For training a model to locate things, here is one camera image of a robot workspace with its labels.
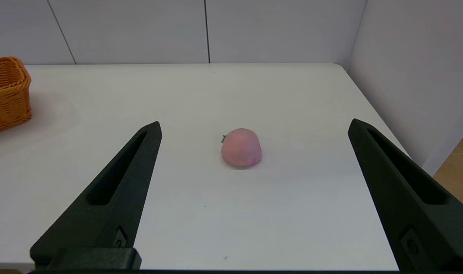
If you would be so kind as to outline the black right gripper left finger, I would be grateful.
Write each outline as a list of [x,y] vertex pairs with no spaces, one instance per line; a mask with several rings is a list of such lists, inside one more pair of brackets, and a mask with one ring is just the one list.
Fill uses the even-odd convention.
[[162,140],[158,121],[138,130],[30,248],[36,270],[134,270],[134,248]]

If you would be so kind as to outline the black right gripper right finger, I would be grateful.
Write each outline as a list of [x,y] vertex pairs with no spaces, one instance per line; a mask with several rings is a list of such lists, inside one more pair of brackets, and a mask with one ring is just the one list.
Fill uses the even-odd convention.
[[348,129],[401,272],[463,272],[463,203],[369,123]]

